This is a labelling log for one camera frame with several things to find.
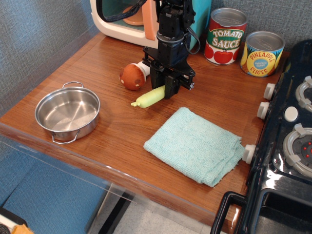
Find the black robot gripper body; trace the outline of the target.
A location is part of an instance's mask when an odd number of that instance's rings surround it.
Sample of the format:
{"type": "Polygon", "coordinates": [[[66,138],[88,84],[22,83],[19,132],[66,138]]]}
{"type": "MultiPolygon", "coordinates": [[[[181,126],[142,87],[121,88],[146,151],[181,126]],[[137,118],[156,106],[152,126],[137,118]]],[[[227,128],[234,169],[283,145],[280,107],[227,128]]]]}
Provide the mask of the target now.
{"type": "Polygon", "coordinates": [[[177,41],[158,41],[158,48],[144,47],[143,63],[163,71],[165,78],[172,76],[180,81],[180,86],[188,90],[193,89],[195,71],[187,63],[190,54],[191,37],[185,36],[177,41]]]}

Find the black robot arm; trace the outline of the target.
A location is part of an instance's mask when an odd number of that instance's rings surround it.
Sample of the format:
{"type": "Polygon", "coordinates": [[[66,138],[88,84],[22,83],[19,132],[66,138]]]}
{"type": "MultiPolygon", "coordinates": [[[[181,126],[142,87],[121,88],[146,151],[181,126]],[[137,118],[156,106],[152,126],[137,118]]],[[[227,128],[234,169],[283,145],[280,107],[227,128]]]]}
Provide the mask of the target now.
{"type": "Polygon", "coordinates": [[[196,13],[191,0],[157,0],[156,14],[158,46],[143,48],[143,63],[150,67],[152,88],[164,86],[164,98],[170,99],[181,86],[188,90],[194,87],[195,71],[187,58],[199,51],[191,51],[191,38],[199,41],[191,28],[196,13]]]}

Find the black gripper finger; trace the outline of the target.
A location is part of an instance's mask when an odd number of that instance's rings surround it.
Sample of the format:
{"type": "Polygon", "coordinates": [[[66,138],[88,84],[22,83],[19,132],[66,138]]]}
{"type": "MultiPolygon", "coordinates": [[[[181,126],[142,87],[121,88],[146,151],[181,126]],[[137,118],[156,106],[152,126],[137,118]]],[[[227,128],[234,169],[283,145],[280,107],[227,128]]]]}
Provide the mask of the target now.
{"type": "Polygon", "coordinates": [[[152,68],[150,71],[150,78],[152,89],[165,85],[165,74],[163,71],[159,71],[152,68]]]}
{"type": "Polygon", "coordinates": [[[165,78],[165,99],[170,99],[173,95],[177,94],[180,89],[180,81],[172,76],[165,78]]]}

